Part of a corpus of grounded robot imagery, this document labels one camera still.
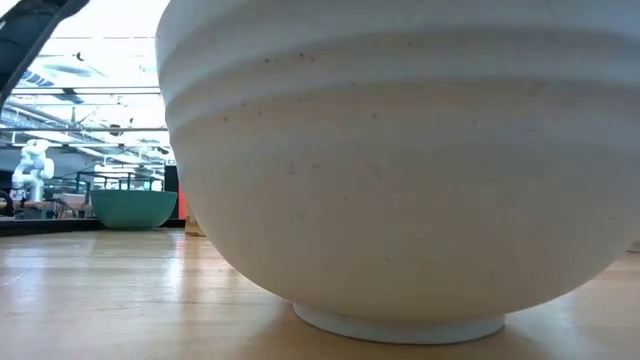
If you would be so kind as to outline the white ceramic bowl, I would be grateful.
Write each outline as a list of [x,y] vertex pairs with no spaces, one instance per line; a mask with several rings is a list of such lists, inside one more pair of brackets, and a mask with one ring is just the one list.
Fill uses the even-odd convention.
[[188,204],[328,332],[474,340],[640,240],[640,0],[170,0]]

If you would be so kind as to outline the teal ceramic bowl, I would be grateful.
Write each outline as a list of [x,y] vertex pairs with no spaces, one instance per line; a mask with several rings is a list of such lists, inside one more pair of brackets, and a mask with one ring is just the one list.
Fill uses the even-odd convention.
[[163,225],[172,215],[178,194],[147,190],[93,190],[96,218],[107,228],[146,231]]

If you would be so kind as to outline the cluttered background workbench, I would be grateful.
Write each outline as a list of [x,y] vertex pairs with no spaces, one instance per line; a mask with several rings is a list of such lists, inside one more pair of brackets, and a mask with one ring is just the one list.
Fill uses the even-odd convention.
[[0,199],[0,217],[15,220],[65,220],[94,216],[90,199],[83,194],[60,193],[40,202],[15,201],[11,210]]

